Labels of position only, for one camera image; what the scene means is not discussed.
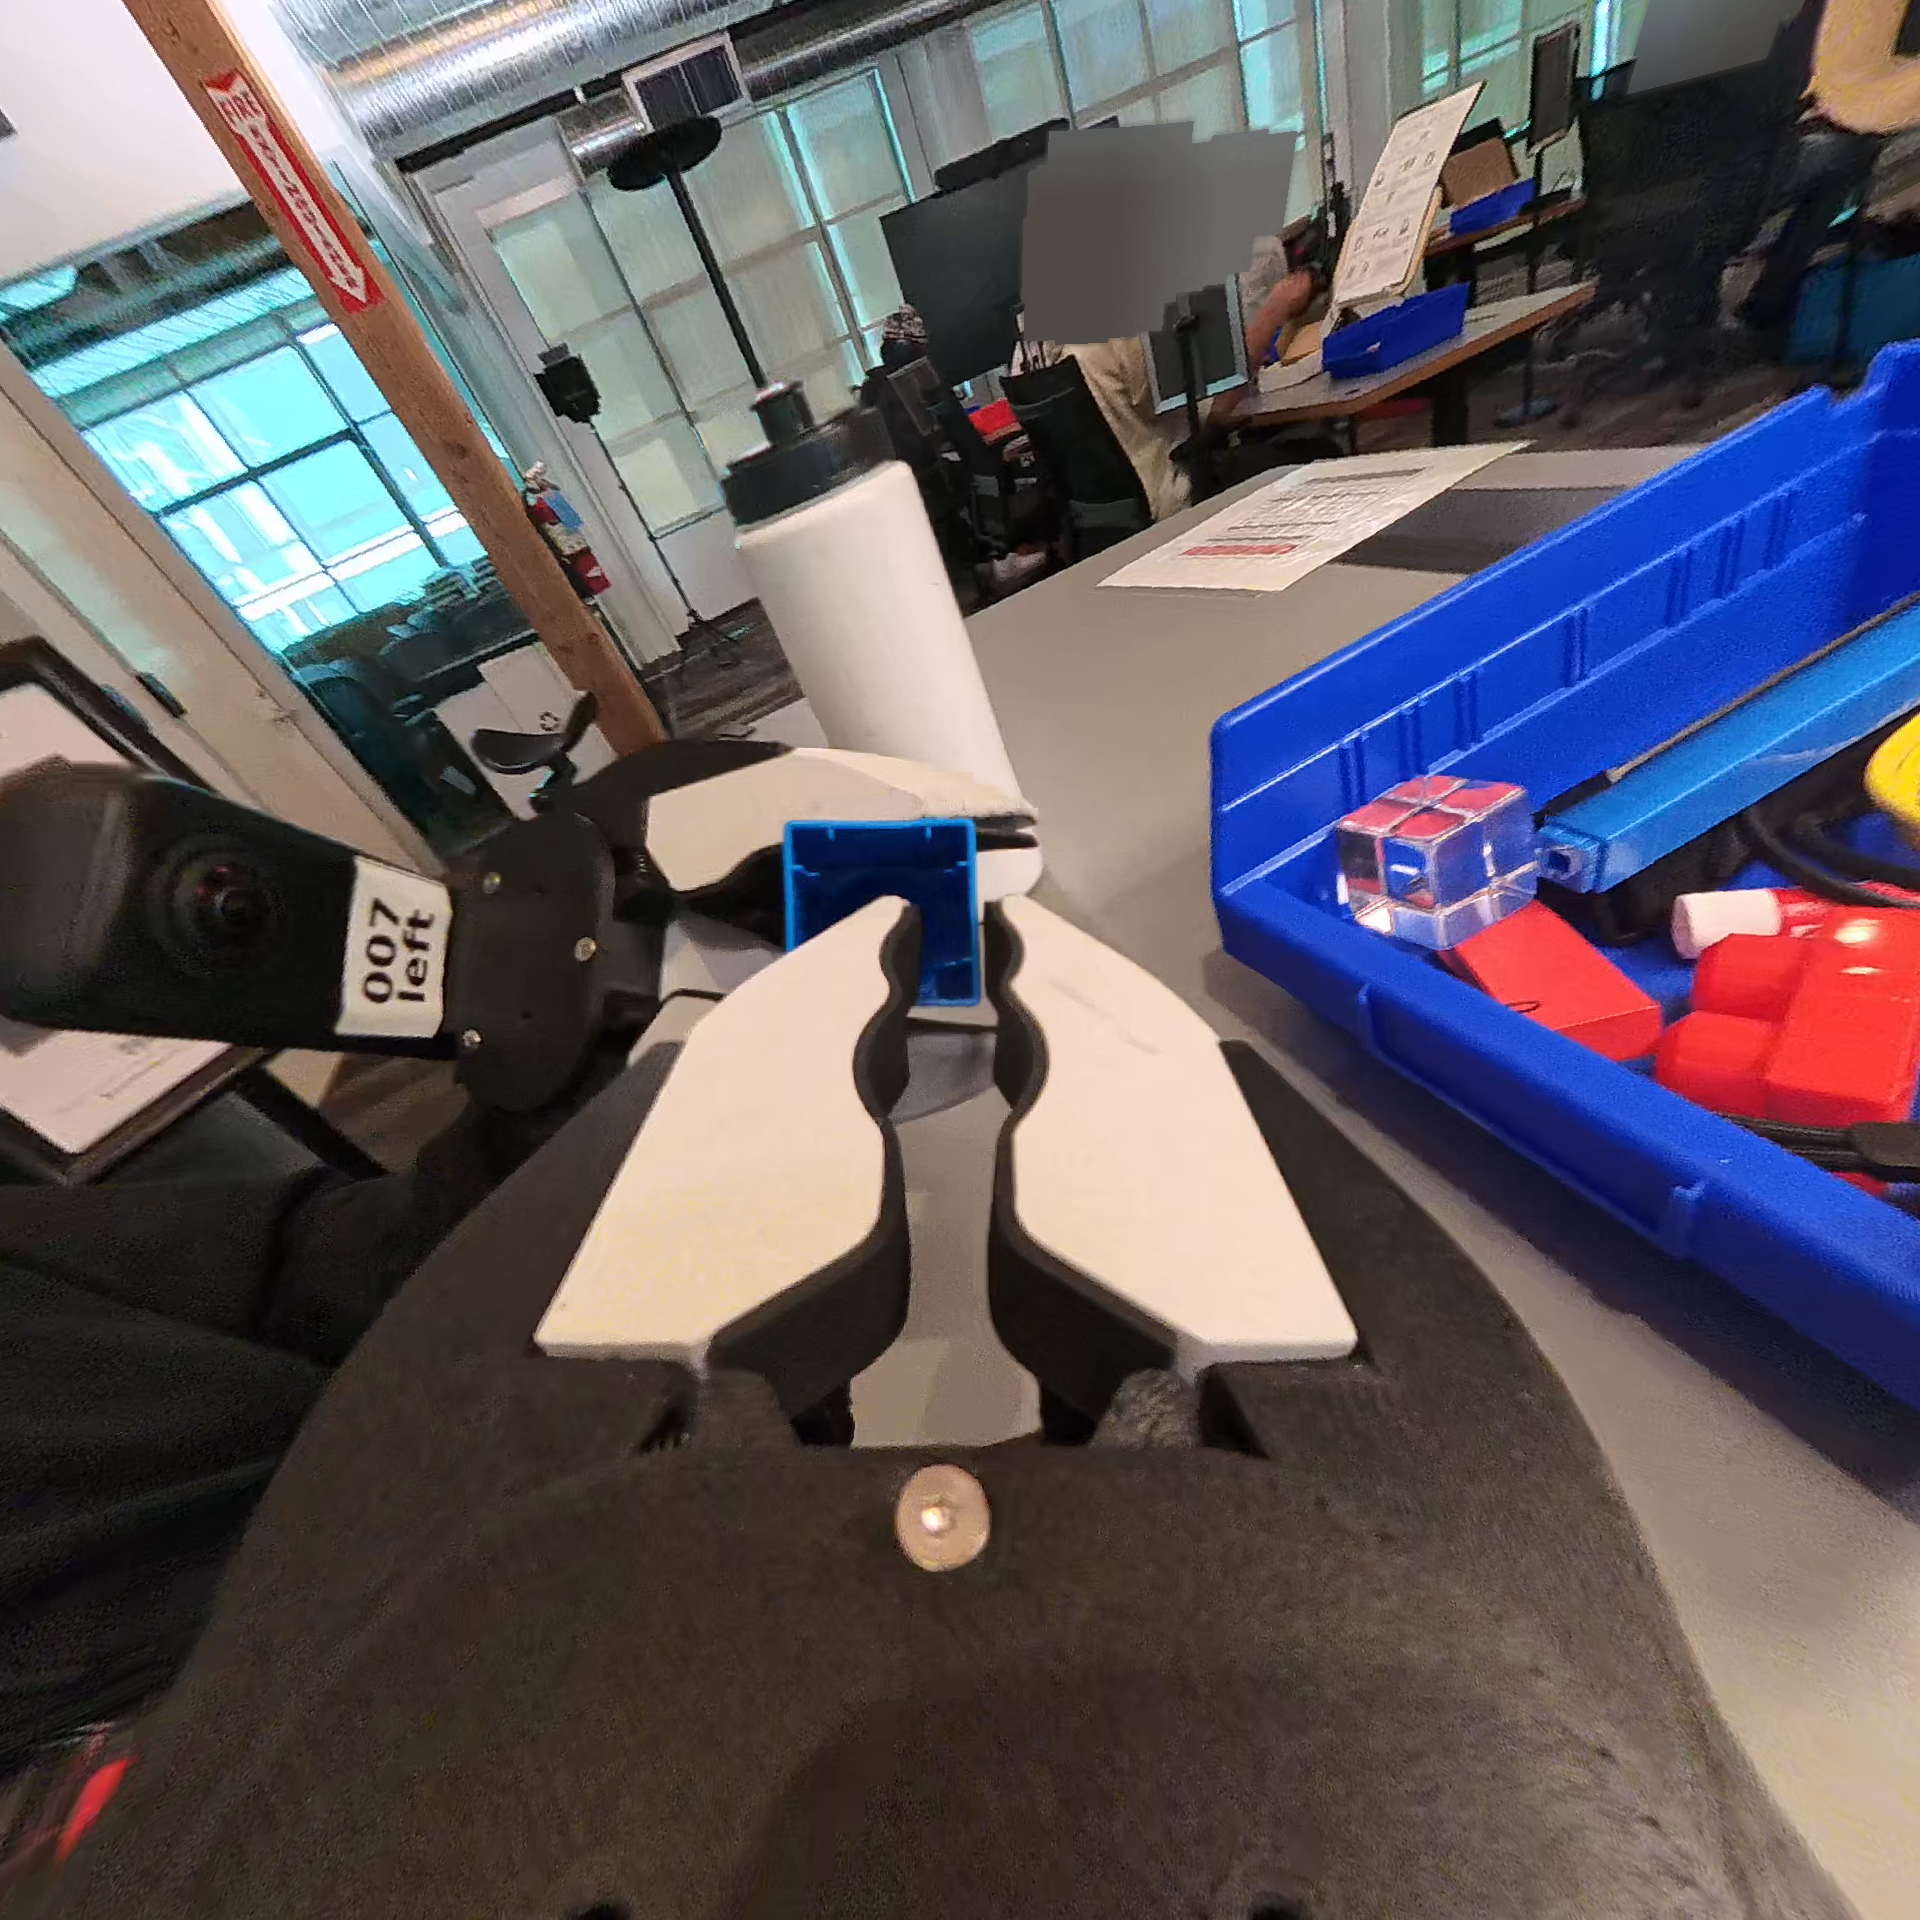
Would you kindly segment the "red white plastic piece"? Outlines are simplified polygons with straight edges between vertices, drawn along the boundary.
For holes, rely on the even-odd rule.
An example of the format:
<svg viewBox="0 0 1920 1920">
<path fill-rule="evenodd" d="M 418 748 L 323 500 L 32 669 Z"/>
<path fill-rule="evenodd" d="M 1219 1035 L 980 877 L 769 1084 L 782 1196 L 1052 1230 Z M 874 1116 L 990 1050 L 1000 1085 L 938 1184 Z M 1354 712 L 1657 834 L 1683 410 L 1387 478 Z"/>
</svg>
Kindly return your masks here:
<svg viewBox="0 0 1920 1920">
<path fill-rule="evenodd" d="M 1678 957 L 1695 965 L 1711 948 L 1736 938 L 1811 938 L 1839 912 L 1839 900 L 1786 886 L 1683 893 L 1671 900 L 1670 942 Z"/>
</svg>

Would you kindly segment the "flat red block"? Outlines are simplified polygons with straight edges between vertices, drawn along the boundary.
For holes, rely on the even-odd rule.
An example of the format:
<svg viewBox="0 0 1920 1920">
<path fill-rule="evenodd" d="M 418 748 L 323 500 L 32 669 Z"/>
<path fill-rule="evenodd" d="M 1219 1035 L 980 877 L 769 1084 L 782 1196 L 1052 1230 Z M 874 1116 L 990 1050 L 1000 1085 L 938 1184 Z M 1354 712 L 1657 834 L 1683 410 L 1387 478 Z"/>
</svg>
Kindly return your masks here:
<svg viewBox="0 0 1920 1920">
<path fill-rule="evenodd" d="M 1511 1012 L 1612 1064 L 1650 1057 L 1664 1033 L 1659 1002 L 1542 900 L 1440 950 L 1439 962 Z"/>
</svg>

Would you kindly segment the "chunky red plastic block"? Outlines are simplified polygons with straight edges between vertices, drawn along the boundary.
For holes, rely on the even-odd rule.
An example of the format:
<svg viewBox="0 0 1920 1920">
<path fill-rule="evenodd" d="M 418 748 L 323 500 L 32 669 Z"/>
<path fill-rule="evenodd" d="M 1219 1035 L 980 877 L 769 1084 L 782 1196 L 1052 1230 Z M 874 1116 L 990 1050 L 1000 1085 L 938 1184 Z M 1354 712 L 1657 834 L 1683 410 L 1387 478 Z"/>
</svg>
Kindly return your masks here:
<svg viewBox="0 0 1920 1920">
<path fill-rule="evenodd" d="M 1722 1116 L 1815 1128 L 1899 1122 L 1919 1076 L 1919 916 L 1832 916 L 1734 932 L 1695 965 L 1654 1078 Z"/>
</svg>

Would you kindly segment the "illustrated instruction sheet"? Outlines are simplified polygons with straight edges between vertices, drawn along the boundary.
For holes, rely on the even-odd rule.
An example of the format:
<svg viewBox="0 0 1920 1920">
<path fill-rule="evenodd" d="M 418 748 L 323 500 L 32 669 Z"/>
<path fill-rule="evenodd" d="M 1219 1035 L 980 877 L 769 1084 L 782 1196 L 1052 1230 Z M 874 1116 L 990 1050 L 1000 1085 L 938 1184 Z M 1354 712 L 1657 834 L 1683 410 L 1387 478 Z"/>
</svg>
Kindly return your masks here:
<svg viewBox="0 0 1920 1920">
<path fill-rule="evenodd" d="M 1443 168 L 1480 96 L 1481 81 L 1394 121 L 1336 262 L 1336 314 L 1396 301 L 1410 288 L 1432 237 Z"/>
</svg>

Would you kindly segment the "printed paper sheet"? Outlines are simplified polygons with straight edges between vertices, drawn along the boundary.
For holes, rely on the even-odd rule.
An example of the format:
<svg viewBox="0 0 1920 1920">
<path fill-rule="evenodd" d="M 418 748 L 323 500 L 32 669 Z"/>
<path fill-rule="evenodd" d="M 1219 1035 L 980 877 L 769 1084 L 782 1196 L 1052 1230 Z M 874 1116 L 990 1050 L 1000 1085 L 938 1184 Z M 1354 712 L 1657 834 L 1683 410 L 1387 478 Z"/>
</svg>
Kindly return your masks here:
<svg viewBox="0 0 1920 1920">
<path fill-rule="evenodd" d="M 1528 441 L 1392 451 L 1284 468 L 1102 585 L 1283 593 Z"/>
</svg>

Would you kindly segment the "red fire extinguisher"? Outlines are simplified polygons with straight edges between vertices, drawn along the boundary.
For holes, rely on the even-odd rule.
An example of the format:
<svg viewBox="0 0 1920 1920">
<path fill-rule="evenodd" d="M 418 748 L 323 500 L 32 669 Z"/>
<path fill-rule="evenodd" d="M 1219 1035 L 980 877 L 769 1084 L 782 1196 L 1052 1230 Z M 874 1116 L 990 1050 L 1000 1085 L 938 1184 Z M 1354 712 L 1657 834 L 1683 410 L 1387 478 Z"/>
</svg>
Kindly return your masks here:
<svg viewBox="0 0 1920 1920">
<path fill-rule="evenodd" d="M 521 468 L 520 498 L 529 521 L 562 565 L 572 590 L 590 605 L 606 598 L 611 580 L 593 550 L 585 521 L 545 462 Z"/>
</svg>

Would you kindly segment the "blue metal bar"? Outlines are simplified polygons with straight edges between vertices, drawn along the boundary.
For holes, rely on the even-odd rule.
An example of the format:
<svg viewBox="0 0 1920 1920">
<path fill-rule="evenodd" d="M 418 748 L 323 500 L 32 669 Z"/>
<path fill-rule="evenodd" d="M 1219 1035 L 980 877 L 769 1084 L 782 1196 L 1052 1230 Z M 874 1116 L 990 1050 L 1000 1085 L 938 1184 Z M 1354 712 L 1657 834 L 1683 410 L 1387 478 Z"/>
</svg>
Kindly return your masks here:
<svg viewBox="0 0 1920 1920">
<path fill-rule="evenodd" d="M 1539 820 L 1542 877 L 1595 897 L 1772 798 L 1919 706 L 1919 596 L 1666 744 L 1574 787 Z"/>
</svg>

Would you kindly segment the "black monitor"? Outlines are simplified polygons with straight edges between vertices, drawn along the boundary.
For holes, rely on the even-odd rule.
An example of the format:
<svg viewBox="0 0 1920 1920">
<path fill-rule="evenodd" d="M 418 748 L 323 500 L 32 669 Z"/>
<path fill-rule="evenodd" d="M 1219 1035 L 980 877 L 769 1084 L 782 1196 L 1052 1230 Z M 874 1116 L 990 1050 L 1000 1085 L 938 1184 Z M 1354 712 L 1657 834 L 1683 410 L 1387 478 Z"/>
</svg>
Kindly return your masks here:
<svg viewBox="0 0 1920 1920">
<path fill-rule="evenodd" d="M 919 314 L 928 361 L 951 389 L 1025 372 L 1027 184 L 1066 129 L 1048 121 L 950 161 L 928 200 L 881 219 L 898 293 Z"/>
</svg>

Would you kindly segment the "white water bottle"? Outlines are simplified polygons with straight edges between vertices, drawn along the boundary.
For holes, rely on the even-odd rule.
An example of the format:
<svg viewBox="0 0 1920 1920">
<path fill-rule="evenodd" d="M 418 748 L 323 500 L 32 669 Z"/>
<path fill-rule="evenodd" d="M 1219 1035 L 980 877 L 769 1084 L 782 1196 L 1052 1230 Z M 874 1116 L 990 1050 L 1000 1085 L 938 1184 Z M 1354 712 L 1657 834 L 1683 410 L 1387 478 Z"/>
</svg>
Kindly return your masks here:
<svg viewBox="0 0 1920 1920">
<path fill-rule="evenodd" d="M 870 405 L 752 403 L 722 494 L 752 593 L 838 749 L 923 762 L 1025 801 L 921 484 Z"/>
</svg>

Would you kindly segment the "clear acrylic cube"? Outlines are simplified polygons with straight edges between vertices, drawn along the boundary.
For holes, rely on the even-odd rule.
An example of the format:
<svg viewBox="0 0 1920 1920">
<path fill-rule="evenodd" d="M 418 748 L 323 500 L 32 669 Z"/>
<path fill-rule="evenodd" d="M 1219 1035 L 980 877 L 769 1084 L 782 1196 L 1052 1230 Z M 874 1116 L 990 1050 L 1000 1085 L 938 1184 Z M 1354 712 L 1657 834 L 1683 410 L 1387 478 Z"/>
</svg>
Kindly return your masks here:
<svg viewBox="0 0 1920 1920">
<path fill-rule="evenodd" d="M 1422 774 L 1350 812 L 1331 834 L 1352 921 L 1432 954 L 1503 924 L 1539 893 L 1539 834 L 1520 784 Z"/>
</svg>

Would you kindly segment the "white recycling bin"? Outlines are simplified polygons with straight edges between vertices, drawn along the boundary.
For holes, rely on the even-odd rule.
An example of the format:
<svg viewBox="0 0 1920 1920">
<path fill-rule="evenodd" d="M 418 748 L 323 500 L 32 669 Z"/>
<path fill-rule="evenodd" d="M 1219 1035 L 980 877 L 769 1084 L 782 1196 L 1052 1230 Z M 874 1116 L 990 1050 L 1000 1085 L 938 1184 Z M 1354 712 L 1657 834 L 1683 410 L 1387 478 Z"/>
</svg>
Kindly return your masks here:
<svg viewBox="0 0 1920 1920">
<path fill-rule="evenodd" d="M 582 693 L 537 641 L 484 660 L 480 675 L 480 690 L 487 693 L 490 704 L 474 708 L 466 745 L 479 729 L 548 731 L 568 716 Z M 574 762 L 582 778 L 600 772 L 612 762 L 612 749 L 600 722 L 585 734 Z"/>
</svg>

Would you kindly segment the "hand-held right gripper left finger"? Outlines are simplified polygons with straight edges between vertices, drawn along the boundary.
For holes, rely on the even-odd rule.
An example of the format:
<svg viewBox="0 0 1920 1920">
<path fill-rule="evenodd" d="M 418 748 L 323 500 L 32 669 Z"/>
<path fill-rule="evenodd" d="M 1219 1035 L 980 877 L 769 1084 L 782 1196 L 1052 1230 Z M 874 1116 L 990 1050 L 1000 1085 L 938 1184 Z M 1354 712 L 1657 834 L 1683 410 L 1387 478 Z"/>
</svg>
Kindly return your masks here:
<svg viewBox="0 0 1920 1920">
<path fill-rule="evenodd" d="M 921 915 L 883 897 L 687 1033 L 535 1344 L 553 1361 L 852 1379 L 905 1322 L 895 1106 Z"/>
</svg>

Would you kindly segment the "black floor lamp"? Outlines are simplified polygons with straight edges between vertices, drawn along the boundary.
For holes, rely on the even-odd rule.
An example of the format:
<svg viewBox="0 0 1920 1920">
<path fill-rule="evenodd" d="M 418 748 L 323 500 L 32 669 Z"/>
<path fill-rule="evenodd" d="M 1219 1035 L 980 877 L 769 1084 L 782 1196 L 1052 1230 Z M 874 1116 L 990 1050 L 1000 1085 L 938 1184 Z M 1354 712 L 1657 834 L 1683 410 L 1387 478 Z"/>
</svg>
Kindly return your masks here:
<svg viewBox="0 0 1920 1920">
<path fill-rule="evenodd" d="M 719 120 L 708 114 L 698 114 L 668 129 L 644 131 L 628 137 L 618 148 L 609 162 L 609 179 L 612 190 L 622 194 L 643 194 L 656 185 L 664 185 L 670 192 L 712 293 L 722 308 L 735 348 L 738 349 L 738 357 L 752 379 L 752 410 L 761 417 L 763 396 L 775 387 L 775 381 L 767 374 L 761 355 L 735 299 L 730 277 L 713 249 L 705 217 L 689 192 L 689 176 L 716 156 L 720 145 L 722 129 Z"/>
</svg>

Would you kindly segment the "blue plastic block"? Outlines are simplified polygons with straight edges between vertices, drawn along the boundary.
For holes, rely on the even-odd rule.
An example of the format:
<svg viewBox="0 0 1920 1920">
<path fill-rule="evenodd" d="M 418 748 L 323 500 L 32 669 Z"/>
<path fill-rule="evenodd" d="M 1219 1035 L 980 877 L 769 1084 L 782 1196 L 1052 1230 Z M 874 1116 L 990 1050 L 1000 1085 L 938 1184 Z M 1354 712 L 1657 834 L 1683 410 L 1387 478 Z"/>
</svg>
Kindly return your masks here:
<svg viewBox="0 0 1920 1920">
<path fill-rule="evenodd" d="M 908 900 L 921 925 L 919 1005 L 980 1004 L 971 820 L 787 822 L 782 897 L 788 950 L 881 898 Z"/>
</svg>

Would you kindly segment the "silver ventilation duct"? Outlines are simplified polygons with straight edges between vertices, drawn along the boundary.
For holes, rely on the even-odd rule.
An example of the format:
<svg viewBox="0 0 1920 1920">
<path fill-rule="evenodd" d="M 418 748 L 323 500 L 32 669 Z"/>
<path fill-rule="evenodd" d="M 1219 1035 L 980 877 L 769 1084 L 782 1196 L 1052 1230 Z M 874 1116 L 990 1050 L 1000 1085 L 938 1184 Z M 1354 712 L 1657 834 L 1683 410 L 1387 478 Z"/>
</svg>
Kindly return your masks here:
<svg viewBox="0 0 1920 1920">
<path fill-rule="evenodd" d="M 994 2 L 272 4 L 346 124 L 385 161 L 431 161 L 678 69 L 708 44 L 738 102 L 782 96 L 994 12 Z"/>
</svg>

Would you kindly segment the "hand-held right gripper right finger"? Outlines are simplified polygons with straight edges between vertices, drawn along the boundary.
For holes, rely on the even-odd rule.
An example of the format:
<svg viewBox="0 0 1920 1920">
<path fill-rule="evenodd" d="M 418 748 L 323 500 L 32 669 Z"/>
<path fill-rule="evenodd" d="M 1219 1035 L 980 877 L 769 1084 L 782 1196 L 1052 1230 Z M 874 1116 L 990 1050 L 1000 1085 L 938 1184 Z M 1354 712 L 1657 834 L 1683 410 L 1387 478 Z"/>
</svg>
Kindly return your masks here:
<svg viewBox="0 0 1920 1920">
<path fill-rule="evenodd" d="M 1354 1314 L 1188 1002 L 1028 897 L 984 921 L 1000 1131 L 990 1312 L 1040 1390 L 1350 1361 Z"/>
</svg>

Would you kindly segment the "black speaker on tripod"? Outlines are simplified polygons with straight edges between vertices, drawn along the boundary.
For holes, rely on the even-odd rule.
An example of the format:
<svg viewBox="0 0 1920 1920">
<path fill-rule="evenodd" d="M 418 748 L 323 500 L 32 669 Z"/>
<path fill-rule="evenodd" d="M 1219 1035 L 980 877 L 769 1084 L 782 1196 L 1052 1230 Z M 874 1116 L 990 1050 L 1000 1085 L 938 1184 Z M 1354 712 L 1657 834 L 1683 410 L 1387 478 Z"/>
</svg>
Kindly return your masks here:
<svg viewBox="0 0 1920 1920">
<path fill-rule="evenodd" d="M 569 349 L 568 342 L 542 348 L 540 353 L 540 371 L 535 372 L 535 381 L 547 400 L 547 406 L 553 417 L 574 420 L 576 425 L 588 425 L 594 437 L 600 437 L 594 420 L 604 410 L 602 390 L 598 389 L 593 372 L 582 355 Z M 654 529 L 640 515 L 640 505 L 633 498 L 626 480 L 611 468 L 620 491 L 628 500 L 628 507 L 644 533 L 647 545 L 654 549 L 656 563 L 664 570 L 666 578 L 673 582 L 674 594 L 679 596 L 687 616 L 689 626 L 687 634 L 698 638 L 705 645 L 705 652 L 713 657 L 726 669 L 738 673 L 740 667 L 740 648 L 738 635 L 735 635 L 726 624 L 716 624 L 694 604 L 681 577 L 674 572 L 673 561 L 666 556 Z"/>
</svg>

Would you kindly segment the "wooden office desk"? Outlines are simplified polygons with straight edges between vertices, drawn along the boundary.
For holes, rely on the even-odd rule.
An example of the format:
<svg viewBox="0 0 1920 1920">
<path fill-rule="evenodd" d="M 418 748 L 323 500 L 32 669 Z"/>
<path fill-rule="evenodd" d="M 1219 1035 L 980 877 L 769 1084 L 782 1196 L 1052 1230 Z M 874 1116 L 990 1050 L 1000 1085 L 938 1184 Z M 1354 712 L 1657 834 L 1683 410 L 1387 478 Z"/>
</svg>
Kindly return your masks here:
<svg viewBox="0 0 1920 1920">
<path fill-rule="evenodd" d="M 1410 357 L 1384 372 L 1336 377 L 1326 371 L 1278 394 L 1252 390 L 1232 411 L 1232 425 L 1280 427 L 1308 424 L 1355 425 L 1377 406 L 1416 397 L 1428 403 L 1428 443 L 1464 445 L 1471 440 L 1472 384 L 1489 377 L 1516 345 L 1574 315 L 1599 296 L 1599 282 L 1514 296 L 1468 308 L 1464 329 L 1447 342 Z"/>
</svg>

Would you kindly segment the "red arrow sign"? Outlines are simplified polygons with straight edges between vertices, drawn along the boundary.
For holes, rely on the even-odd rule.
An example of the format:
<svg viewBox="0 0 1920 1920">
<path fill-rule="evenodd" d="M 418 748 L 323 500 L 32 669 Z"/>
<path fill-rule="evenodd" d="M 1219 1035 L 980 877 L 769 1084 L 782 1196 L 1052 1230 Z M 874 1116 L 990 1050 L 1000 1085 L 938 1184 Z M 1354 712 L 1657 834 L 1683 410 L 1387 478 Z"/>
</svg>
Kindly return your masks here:
<svg viewBox="0 0 1920 1920">
<path fill-rule="evenodd" d="M 368 272 L 358 242 L 335 217 L 319 181 L 289 141 L 279 117 L 257 93 L 243 72 L 226 72 L 202 83 L 214 109 L 246 152 L 247 165 L 272 204 L 296 229 L 323 282 L 353 314 L 368 314 L 382 305 L 377 280 Z"/>
</svg>

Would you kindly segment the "wooden post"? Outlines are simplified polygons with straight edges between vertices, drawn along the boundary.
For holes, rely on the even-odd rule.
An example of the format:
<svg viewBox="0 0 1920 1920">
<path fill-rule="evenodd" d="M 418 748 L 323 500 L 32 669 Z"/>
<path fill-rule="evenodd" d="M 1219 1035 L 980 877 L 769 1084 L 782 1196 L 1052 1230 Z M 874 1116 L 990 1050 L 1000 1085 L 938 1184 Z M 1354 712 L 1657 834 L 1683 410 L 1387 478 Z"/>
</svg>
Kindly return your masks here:
<svg viewBox="0 0 1920 1920">
<path fill-rule="evenodd" d="M 433 473 L 444 482 L 454 505 L 480 540 L 498 580 L 516 609 L 531 619 L 535 635 L 556 658 L 569 684 L 598 700 L 600 724 L 618 755 L 643 753 L 666 741 L 664 722 L 647 700 L 633 665 L 618 650 L 606 626 L 572 590 L 569 578 L 529 521 L 520 482 L 495 454 L 495 448 L 459 396 L 426 332 L 401 296 L 393 274 L 379 262 L 321 156 L 283 109 L 274 88 L 257 72 L 243 41 L 233 34 L 225 12 L 210 2 L 128 2 L 143 40 L 152 45 L 167 75 L 178 85 L 187 108 L 200 117 L 220 154 L 249 192 L 263 222 L 281 249 L 315 288 L 319 299 L 346 336 L 353 353 L 374 374 L 382 397 L 414 440 Z M 214 109 L 204 81 L 226 72 L 249 77 L 257 93 L 274 109 L 279 126 L 304 168 L 319 181 L 335 217 L 358 242 L 368 272 L 382 293 L 382 305 L 355 314 L 323 282 L 296 229 L 255 176 L 220 114 Z"/>
</svg>

